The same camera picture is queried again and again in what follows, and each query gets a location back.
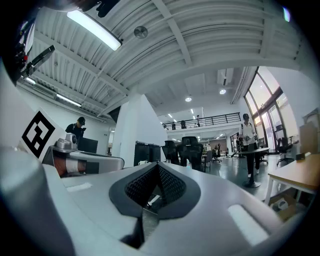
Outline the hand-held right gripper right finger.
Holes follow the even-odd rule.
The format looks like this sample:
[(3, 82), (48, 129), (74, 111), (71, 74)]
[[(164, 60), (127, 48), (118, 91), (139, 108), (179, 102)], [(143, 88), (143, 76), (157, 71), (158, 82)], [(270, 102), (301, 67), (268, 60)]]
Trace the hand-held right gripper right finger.
[(231, 181), (164, 163), (193, 180), (200, 197), (184, 217), (161, 220), (139, 251), (147, 256), (271, 256), (280, 218)]

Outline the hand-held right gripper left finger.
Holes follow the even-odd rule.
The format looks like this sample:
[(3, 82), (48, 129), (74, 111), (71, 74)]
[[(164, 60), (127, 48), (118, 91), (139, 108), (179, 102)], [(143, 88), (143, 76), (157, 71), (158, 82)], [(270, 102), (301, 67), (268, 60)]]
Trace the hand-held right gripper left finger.
[(160, 256), (145, 239), (143, 208), (158, 181), (156, 163), (103, 174), (63, 178), (76, 205), (77, 256)]

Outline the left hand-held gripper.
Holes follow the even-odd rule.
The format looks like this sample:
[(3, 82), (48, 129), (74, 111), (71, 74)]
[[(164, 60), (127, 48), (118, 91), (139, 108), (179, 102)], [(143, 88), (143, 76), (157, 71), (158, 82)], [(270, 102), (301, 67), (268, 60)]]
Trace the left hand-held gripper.
[[(6, 74), (0, 74), (0, 179), (43, 179), (42, 161), (66, 132), (42, 109), (33, 110)], [(86, 174), (122, 170), (125, 161), (85, 151), (72, 152), (85, 162)]]

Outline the black computer monitor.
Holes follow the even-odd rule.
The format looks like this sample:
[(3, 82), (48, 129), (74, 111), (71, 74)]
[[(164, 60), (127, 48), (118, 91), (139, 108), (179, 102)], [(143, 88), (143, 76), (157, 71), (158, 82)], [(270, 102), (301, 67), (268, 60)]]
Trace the black computer monitor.
[(96, 154), (98, 149), (98, 141), (85, 137), (80, 137), (77, 148), (79, 151)]

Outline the black cabinet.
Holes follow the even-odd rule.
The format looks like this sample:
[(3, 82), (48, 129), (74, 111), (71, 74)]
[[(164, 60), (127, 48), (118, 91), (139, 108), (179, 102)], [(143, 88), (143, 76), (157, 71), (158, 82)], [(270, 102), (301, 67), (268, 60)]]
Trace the black cabinet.
[(149, 144), (141, 141), (136, 141), (133, 165), (138, 166), (141, 161), (147, 163), (160, 162), (161, 147), (156, 144)]

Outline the black mesh office chair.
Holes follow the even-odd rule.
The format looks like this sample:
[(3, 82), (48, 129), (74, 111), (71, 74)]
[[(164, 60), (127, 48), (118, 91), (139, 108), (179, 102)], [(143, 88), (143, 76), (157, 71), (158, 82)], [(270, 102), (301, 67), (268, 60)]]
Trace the black mesh office chair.
[(180, 165), (187, 166), (187, 161), (191, 164), (193, 170), (202, 172), (202, 154), (204, 146), (199, 143), (195, 136), (182, 137), (181, 144), (177, 145), (177, 151), (180, 157)]
[(166, 163), (171, 163), (174, 165), (180, 164), (177, 147), (173, 141), (166, 140), (165, 145), (162, 146), (162, 151), (164, 153)]

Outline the open cardboard box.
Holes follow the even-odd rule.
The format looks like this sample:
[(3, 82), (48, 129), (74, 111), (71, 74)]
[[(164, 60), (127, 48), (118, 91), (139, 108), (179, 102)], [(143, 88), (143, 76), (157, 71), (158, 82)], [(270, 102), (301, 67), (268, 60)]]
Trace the open cardboard box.
[(268, 206), (277, 213), (282, 221), (287, 221), (297, 213), (296, 200), (287, 194), (281, 194), (270, 199)]

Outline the long ceiling tube light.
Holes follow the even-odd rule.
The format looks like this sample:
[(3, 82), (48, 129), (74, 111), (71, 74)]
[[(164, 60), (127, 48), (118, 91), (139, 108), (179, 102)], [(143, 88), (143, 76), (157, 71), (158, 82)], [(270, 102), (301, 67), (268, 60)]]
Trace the long ceiling tube light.
[(67, 103), (67, 104), (76, 106), (76, 107), (78, 107), (78, 108), (80, 108), (80, 107), (82, 106), (81, 103), (78, 103), (78, 102), (76, 102), (76, 101), (74, 101), (74, 100), (72, 100), (72, 99), (70, 99), (70, 98), (68, 98), (68, 97), (65, 97), (65, 96), (63, 96), (63, 95), (61, 95), (61, 94), (59, 94), (59, 93), (57, 93), (57, 94), (55, 95), (55, 98), (56, 98), (58, 101), (62, 101), (62, 102), (64, 102), (64, 103)]
[(113, 51), (122, 46), (122, 42), (113, 33), (81, 11), (68, 11), (67, 17), (92, 33)]

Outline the black mezzanine railing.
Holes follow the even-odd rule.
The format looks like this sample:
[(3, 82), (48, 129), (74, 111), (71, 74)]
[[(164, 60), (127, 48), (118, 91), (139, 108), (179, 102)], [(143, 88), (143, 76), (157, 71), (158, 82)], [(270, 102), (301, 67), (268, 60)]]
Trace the black mezzanine railing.
[(194, 119), (172, 121), (162, 123), (166, 131), (176, 131), (191, 128), (218, 127), (222, 125), (233, 125), (241, 121), (239, 112), (214, 115), (209, 117), (195, 117)]

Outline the large dark-framed window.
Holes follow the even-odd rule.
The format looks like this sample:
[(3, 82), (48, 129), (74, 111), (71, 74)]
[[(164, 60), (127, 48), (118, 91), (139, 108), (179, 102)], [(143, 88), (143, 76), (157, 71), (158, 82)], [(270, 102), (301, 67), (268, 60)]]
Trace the large dark-framed window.
[(277, 154), (278, 140), (289, 144), (298, 140), (298, 127), (289, 100), (275, 77), (265, 66), (257, 67), (244, 96), (249, 107), (259, 145)]

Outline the stack of cardboard boxes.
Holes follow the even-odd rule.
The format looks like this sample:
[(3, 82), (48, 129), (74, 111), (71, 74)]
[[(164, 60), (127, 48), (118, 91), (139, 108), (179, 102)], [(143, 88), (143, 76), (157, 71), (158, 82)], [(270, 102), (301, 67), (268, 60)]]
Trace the stack of cardboard boxes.
[(315, 108), (303, 118), (299, 127), (300, 152), (320, 154), (320, 110)]

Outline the white ceiling air conditioner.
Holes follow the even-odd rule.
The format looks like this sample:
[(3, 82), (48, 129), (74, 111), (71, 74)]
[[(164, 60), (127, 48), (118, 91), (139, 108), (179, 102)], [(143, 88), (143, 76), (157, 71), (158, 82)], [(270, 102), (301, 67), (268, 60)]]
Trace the white ceiling air conditioner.
[(227, 86), (232, 82), (234, 68), (220, 69), (217, 71), (217, 83), (222, 86)]

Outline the black round pedestal table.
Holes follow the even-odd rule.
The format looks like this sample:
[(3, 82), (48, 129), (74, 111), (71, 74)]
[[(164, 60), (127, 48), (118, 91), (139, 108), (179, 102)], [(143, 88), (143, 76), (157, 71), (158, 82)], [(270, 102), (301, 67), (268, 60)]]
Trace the black round pedestal table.
[[(251, 155), (253, 153), (261, 153), (261, 152), (269, 152), (269, 147), (264, 147), (264, 148), (259, 148), (251, 151), (237, 151), (234, 152), (231, 156), (233, 157), (234, 155)], [(261, 185), (260, 182), (255, 182), (254, 180), (254, 174), (251, 175), (249, 181), (244, 181), (242, 183), (242, 186), (245, 188), (258, 188)]]

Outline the wooden desk with white frame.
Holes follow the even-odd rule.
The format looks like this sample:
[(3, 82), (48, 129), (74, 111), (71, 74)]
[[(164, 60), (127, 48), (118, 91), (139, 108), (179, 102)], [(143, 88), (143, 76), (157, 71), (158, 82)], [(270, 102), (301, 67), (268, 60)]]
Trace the wooden desk with white frame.
[(264, 203), (269, 204), (273, 183), (278, 182), (301, 192), (315, 195), (320, 186), (320, 153), (310, 154), (268, 173), (269, 181)]

